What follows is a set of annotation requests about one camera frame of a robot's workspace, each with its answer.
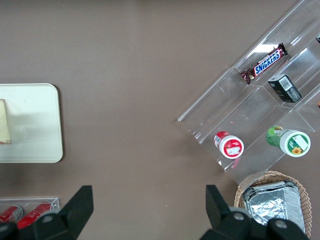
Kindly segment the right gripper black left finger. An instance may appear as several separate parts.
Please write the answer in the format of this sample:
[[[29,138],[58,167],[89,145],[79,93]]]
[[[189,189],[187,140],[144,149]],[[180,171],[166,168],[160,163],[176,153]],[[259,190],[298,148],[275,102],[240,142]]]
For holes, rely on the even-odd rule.
[[[76,240],[94,211],[93,187],[83,185],[59,212],[41,215],[18,230],[18,240]]]

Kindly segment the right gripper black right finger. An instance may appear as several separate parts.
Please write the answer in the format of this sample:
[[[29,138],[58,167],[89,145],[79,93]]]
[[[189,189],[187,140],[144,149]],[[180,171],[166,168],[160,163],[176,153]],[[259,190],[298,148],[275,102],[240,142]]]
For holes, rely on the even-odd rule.
[[[230,210],[216,185],[205,188],[205,207],[211,229],[202,240],[265,240],[267,228],[246,213]]]

